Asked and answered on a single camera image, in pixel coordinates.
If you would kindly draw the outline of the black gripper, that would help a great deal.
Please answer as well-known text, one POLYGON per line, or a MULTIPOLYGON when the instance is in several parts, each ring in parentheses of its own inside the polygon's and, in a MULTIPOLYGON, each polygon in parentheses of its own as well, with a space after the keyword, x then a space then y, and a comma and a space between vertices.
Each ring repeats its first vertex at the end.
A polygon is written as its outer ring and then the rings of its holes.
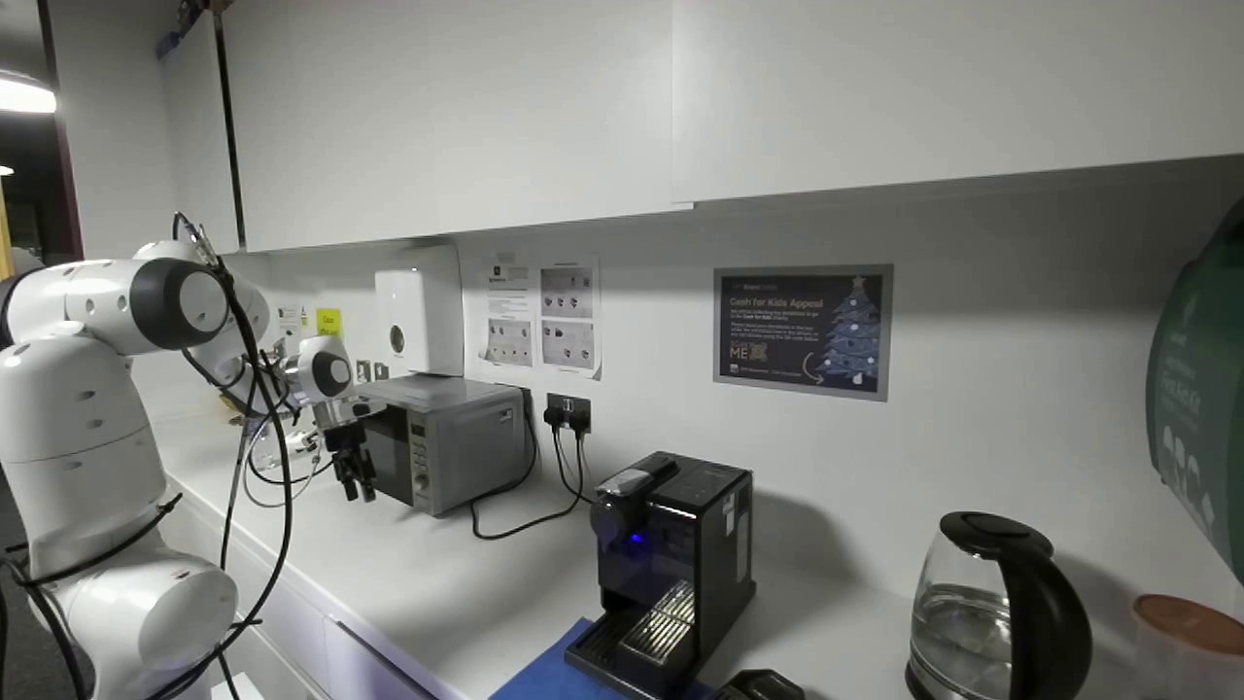
POLYGON ((375 467, 375 456, 366 449, 362 409, 350 409, 344 420, 335 420, 323 431, 323 440, 328 440, 335 473, 344 479, 348 501, 358 501, 358 484, 362 484, 366 501, 375 501, 379 497, 379 488, 375 488, 379 467, 375 467))

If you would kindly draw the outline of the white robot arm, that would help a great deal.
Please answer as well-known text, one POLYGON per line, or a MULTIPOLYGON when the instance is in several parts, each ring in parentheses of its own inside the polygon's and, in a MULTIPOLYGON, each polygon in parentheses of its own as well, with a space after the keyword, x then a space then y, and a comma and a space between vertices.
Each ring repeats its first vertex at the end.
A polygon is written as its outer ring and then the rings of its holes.
POLYGON ((271 370, 254 364, 244 331, 265 333, 265 296, 188 241, 24 274, 3 285, 0 319, 0 467, 24 534, 21 584, 87 652, 90 700, 166 700, 223 651, 236 584, 160 538, 177 497, 131 359, 188 349, 216 380, 269 403, 344 398, 350 361, 335 339, 302 339, 271 370))

